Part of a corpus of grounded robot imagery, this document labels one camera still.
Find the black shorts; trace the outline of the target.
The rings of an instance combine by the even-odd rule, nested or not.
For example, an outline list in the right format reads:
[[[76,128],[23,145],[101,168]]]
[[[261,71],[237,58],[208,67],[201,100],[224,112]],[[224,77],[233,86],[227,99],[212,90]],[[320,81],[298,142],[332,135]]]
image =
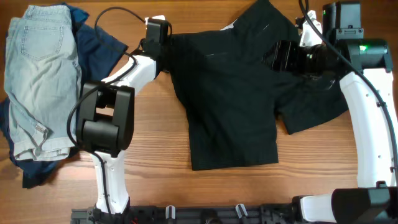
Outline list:
[[[298,39],[269,1],[228,28],[172,36],[168,69],[187,114],[193,170],[276,163],[277,118],[293,134],[348,109],[338,82],[269,68],[272,46]]]

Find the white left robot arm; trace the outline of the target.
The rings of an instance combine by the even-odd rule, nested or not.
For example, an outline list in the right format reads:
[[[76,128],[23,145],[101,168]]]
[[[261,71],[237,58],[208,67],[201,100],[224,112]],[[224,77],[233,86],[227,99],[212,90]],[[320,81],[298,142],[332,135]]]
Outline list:
[[[145,24],[142,48],[127,64],[102,82],[88,82],[83,87],[76,136],[95,165],[95,210],[108,218],[128,211],[124,151],[134,132],[134,100],[162,71],[164,48],[172,33],[163,15],[148,17]]]

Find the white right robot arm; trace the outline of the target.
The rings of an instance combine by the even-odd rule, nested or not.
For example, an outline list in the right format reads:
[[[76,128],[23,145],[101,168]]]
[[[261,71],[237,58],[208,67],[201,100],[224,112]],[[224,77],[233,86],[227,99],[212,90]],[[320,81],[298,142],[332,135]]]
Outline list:
[[[397,117],[389,46],[364,38],[358,2],[325,5],[321,22],[307,1],[299,6],[301,39],[276,43],[271,69],[315,77],[327,72],[339,81],[354,130],[358,186],[294,197],[290,221],[396,223]]]

